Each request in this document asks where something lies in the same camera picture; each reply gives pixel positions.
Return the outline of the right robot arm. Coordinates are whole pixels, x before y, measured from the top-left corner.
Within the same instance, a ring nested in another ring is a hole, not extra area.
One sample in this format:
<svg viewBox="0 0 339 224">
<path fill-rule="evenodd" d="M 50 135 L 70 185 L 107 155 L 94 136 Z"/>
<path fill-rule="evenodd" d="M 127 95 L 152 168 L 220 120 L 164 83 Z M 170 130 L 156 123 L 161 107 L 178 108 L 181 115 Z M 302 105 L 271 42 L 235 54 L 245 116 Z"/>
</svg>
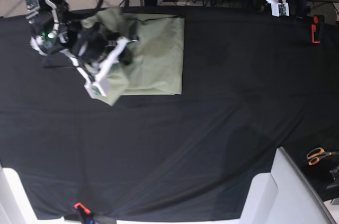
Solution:
<svg viewBox="0 0 339 224">
<path fill-rule="evenodd" d="M 73 13 L 66 0 L 25 0 L 31 47 L 45 57 L 59 52 L 68 57 L 91 98 L 108 97 L 112 66 L 130 64 L 132 54 L 125 49 L 139 40 L 137 19 L 124 17 L 119 9 L 104 15 L 103 1 L 90 12 Z"/>
</svg>

